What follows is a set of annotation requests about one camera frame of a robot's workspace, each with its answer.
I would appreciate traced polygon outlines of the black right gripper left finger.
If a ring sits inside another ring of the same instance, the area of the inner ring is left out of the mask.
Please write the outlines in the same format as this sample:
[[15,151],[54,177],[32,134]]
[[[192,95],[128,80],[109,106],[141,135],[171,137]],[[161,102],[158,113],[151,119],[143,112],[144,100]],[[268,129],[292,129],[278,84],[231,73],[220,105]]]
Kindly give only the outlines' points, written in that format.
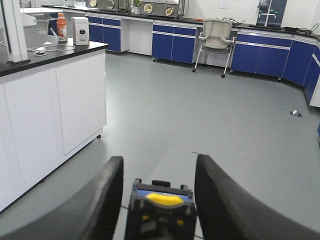
[[124,159],[112,156],[76,194],[2,239],[111,240],[120,214],[123,186]]

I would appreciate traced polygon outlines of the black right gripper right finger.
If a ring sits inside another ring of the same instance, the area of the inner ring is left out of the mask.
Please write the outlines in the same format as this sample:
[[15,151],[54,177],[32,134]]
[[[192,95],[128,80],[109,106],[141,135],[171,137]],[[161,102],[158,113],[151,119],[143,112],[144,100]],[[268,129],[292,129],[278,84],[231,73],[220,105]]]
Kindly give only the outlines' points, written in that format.
[[206,240],[318,240],[320,234],[273,210],[209,155],[196,160],[194,195]]

